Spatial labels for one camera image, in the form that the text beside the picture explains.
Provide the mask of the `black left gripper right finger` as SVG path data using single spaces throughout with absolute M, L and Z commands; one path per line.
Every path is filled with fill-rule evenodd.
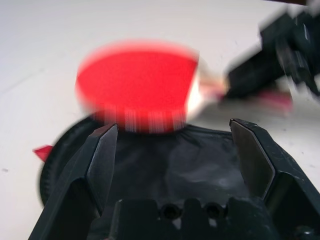
M 320 194 L 304 171 L 255 123 L 231 119 L 243 181 L 259 197 L 283 240 L 320 238 Z

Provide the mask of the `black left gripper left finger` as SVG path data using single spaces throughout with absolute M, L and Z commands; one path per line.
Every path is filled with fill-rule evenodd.
M 118 126 L 90 134 L 63 169 L 34 226 L 31 240 L 85 240 L 110 191 Z

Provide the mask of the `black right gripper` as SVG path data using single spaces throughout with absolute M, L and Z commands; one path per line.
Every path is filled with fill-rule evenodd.
M 320 13 L 306 10 L 292 15 L 282 10 L 260 28 L 261 50 L 236 63 L 227 73 L 226 98 L 245 98 L 283 76 L 304 83 L 320 94 Z

